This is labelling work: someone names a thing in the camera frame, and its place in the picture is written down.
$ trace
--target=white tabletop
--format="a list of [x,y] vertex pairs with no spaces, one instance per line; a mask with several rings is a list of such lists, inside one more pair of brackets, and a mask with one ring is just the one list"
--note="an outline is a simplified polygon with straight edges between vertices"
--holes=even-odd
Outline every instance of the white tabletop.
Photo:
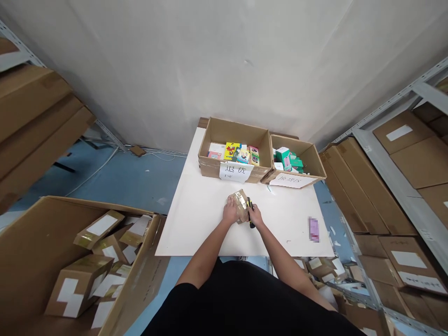
[[[291,256],[333,257],[327,229],[313,186],[294,189],[261,183],[238,183],[204,177],[199,169],[199,147],[205,129],[197,128],[165,228],[155,255],[192,256],[222,218],[227,196],[244,190],[258,205],[267,227]],[[308,217],[319,222],[320,242],[309,240]],[[249,223],[231,226],[220,256],[267,256],[257,229]]]

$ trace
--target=open cardboard box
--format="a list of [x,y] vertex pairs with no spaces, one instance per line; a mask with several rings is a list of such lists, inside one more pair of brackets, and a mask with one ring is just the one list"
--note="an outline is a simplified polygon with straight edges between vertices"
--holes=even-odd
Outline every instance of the open cardboard box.
[[[97,305],[79,318],[43,315],[59,271],[91,253],[73,239],[108,210],[151,214],[143,243],[102,328],[91,329]],[[123,335],[157,295],[169,257],[155,257],[165,218],[122,205],[47,196],[0,234],[0,328],[5,335]]]
[[274,148],[287,147],[290,151],[296,153],[297,157],[300,157],[303,162],[304,171],[310,173],[310,175],[277,170],[271,154],[272,170],[263,177],[261,183],[302,189],[327,178],[314,144],[274,134],[271,134],[271,143]]
[[258,183],[271,170],[272,145],[269,131],[265,128],[245,125],[233,121],[209,118],[209,123],[199,149],[199,167],[202,176],[219,178],[219,169],[224,160],[207,157],[210,143],[243,143],[258,148],[260,165],[253,166],[246,182]]

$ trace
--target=cardboard box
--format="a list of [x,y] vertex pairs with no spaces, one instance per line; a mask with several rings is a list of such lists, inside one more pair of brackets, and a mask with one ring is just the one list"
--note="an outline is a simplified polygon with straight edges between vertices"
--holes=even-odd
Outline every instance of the cardboard box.
[[296,153],[303,162],[304,172],[310,175],[279,170],[275,167],[271,156],[272,170],[261,180],[261,183],[302,189],[327,178],[314,144],[280,135],[271,135],[271,142],[274,148],[286,147]]
[[431,121],[428,125],[438,136],[442,137],[448,134],[448,116],[446,114]]
[[437,137],[402,149],[391,159],[416,189],[448,183],[448,146]]
[[418,192],[448,229],[448,183],[419,189]]
[[[2,231],[0,245],[5,251],[14,251],[0,256],[0,264],[8,265],[8,272],[0,278],[1,288],[8,288],[0,291],[2,333],[92,335],[95,305],[77,319],[46,316],[43,312],[61,269],[90,253],[74,245],[73,238],[108,210],[127,216],[148,213],[117,204],[47,196]],[[102,329],[93,335],[125,334],[157,295],[169,262],[169,258],[154,256],[164,224],[164,217],[153,214],[121,293]]]
[[379,281],[373,281],[373,286],[375,287],[383,306],[393,309],[410,318],[414,318],[397,287]]
[[0,145],[0,180],[82,107],[83,104],[73,94],[69,94],[4,140]]
[[36,148],[0,181],[0,215],[5,213],[95,122],[85,107]]
[[378,258],[388,258],[386,251],[379,241],[379,236],[355,235],[355,239],[358,243],[358,247],[362,255]]
[[324,154],[369,232],[372,234],[389,234],[389,230],[350,171],[337,147],[329,147]]
[[208,158],[210,143],[239,142],[254,146],[259,150],[260,165],[252,166],[252,172],[246,182],[258,183],[271,170],[272,145],[269,131],[222,119],[209,118],[209,123],[199,149],[199,167],[202,176],[219,178],[223,160]]
[[119,239],[120,242],[129,246],[139,247],[148,229],[148,224],[151,222],[151,215],[143,215],[138,219],[134,225],[129,228]]
[[370,279],[398,288],[404,287],[400,276],[389,259],[360,255],[359,260]]
[[366,308],[361,303],[346,304],[347,319],[367,335],[390,336],[383,311]]
[[19,48],[15,46],[10,40],[0,37],[0,55],[9,54],[19,51]]
[[380,237],[379,240],[407,286],[448,295],[446,275],[419,240],[415,237]]
[[125,215],[120,214],[115,210],[109,210],[78,233],[73,243],[91,250],[94,245],[99,242],[102,237],[111,232],[123,218],[125,218]]
[[93,292],[112,268],[112,262],[112,258],[89,254],[63,268],[45,314],[72,318],[80,316],[98,299]]
[[417,230],[407,219],[358,142],[354,138],[348,138],[337,145],[337,149],[390,233],[417,235]]
[[352,202],[350,201],[349,197],[345,193],[345,190],[340,184],[339,180],[337,179],[335,173],[333,172],[333,169],[331,169],[330,164],[327,161],[327,158],[323,153],[320,153],[319,157],[321,158],[322,166],[324,167],[325,172],[327,174],[327,179],[325,180],[325,183],[327,184],[330,193],[335,198],[336,203],[339,209],[341,210],[342,214],[344,215],[345,220],[347,221],[347,224],[351,228],[352,232],[354,233],[369,232],[365,227],[363,221],[361,220],[361,217],[359,216],[355,207],[353,206]]
[[21,65],[0,74],[0,142],[71,92],[54,71]]
[[122,261],[132,265],[137,257],[137,247],[120,242],[120,238],[131,227],[132,225],[125,226],[112,235],[100,240],[93,246],[92,252],[94,254],[111,257],[113,258],[113,262]]
[[440,328],[444,331],[448,331],[448,299],[428,293],[422,294],[421,297],[433,314]]
[[404,111],[385,122],[374,129],[373,134],[389,154],[435,136],[435,133],[411,111]]

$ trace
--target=person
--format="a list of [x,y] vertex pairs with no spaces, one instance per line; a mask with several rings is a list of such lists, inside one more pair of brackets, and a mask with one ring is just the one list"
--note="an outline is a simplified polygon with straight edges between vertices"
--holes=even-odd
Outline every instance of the person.
[[364,335],[324,299],[304,271],[263,222],[257,205],[249,209],[278,279],[247,261],[218,258],[238,219],[232,197],[223,219],[203,242],[142,335],[193,331],[197,334],[275,331],[297,335]]

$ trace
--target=cable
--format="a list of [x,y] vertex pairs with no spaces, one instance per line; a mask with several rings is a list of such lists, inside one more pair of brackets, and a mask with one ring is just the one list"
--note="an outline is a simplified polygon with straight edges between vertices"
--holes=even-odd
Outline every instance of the cable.
[[115,155],[115,153],[118,151],[118,147],[115,148],[115,150],[113,151],[112,155],[109,156],[109,158],[106,160],[105,163],[103,163],[103,165],[98,168],[92,175],[90,175],[84,182],[82,182],[80,185],[78,185],[76,188],[74,188],[71,192],[69,192],[67,195],[65,195],[64,197],[67,197],[70,194],[73,194],[76,190],[78,190],[84,183],[86,183],[88,180],[90,180],[97,172],[99,172],[101,170],[102,167],[104,167],[110,160],[111,158]]

